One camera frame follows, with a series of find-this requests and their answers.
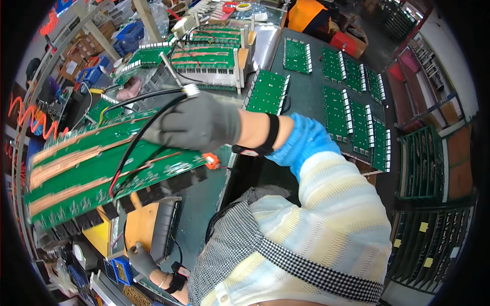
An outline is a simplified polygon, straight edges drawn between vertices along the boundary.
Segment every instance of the gold bracelet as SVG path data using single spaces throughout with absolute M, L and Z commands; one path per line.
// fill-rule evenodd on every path
M 162 288 L 163 283 L 167 280 L 168 274 L 165 273 L 165 277 L 163 278 L 163 281 L 158 285 L 158 288 Z

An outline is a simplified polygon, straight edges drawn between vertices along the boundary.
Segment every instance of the person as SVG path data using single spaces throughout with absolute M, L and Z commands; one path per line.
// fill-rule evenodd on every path
M 340 16 L 339 8 L 334 0 L 292 0 L 288 12 L 288 28 L 313 35 L 315 30 L 326 25 L 330 31 L 332 19 Z
M 277 186 L 250 188 L 215 214 L 188 280 L 167 273 L 136 243 L 133 267 L 185 305 L 375 305 L 391 253 L 376 189 L 319 122 L 299 114 L 237 110 L 208 93 L 163 114 L 149 142 L 210 152 L 223 144 L 271 152 L 299 182 L 301 207 Z
M 29 90 L 31 94 L 34 93 L 34 89 L 37 86 L 38 78 L 36 80 L 32 80 L 34 78 L 34 75 L 36 74 L 36 71 L 41 64 L 41 60 L 37 57 L 33 58 L 29 64 L 27 65 L 27 68 L 25 70 L 25 78 L 26 78 L 26 83 L 25 83 L 25 88 Z M 46 81 L 41 86 L 41 91 L 39 92 L 38 95 L 38 100 L 44 101 L 47 104 L 51 104 L 54 101 L 54 98 L 59 98 L 59 95 L 61 93 L 59 85 L 56 83 L 56 80 L 52 77 L 49 76 Z

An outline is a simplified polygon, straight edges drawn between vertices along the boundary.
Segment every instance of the gloved hand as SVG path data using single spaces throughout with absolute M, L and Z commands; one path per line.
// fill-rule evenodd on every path
M 172 113 L 162 114 L 145 132 L 143 139 L 169 147 L 209 153 L 240 138 L 241 121 L 233 104 L 221 104 L 209 93 L 178 104 Z
M 139 241 L 136 242 L 135 246 L 132 246 L 127 250 L 127 255 L 129 256 L 129 262 L 136 271 L 142 273 L 147 278 L 150 277 L 150 273 L 155 271 L 155 269 L 160 269 Z

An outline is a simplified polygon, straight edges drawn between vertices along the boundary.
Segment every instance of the white wall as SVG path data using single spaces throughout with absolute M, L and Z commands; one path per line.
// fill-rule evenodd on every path
M 58 24 L 56 25 L 56 28 L 54 28 L 53 32 L 48 34 L 49 38 L 51 38 L 51 41 L 53 41 L 56 36 L 59 34 L 59 32 L 75 17 L 75 14 L 72 12 L 72 8 L 68 8 L 63 14 L 61 14 L 58 18 Z M 42 25 L 47 24 L 49 21 L 49 17 L 46 15 L 44 18 Z M 44 54 L 44 48 L 46 47 L 48 43 L 46 42 L 46 39 L 44 38 L 43 35 L 37 34 L 32 38 L 31 43 L 29 44 L 29 47 L 27 47 L 27 50 L 25 51 L 24 57 L 22 58 L 21 64 L 19 66 L 19 70 L 17 71 L 17 76 L 15 78 L 15 81 L 19 83 L 19 85 L 25 89 L 25 70 L 27 69 L 27 65 L 29 65 L 29 62 L 37 57 L 41 59 Z
M 390 282 L 381 299 L 393 306 L 426 306 L 434 295 L 423 293 L 411 288 Z
M 437 55 L 448 77 L 451 79 L 467 121 L 478 111 L 475 85 L 456 37 L 448 23 L 437 17 L 434 9 L 420 29 L 420 33 Z

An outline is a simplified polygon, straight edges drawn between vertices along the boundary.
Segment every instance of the red box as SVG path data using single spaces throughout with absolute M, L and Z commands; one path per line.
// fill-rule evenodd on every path
M 348 37 L 340 31 L 335 33 L 330 44 L 351 56 L 354 56 L 357 50 L 357 43 L 352 38 Z

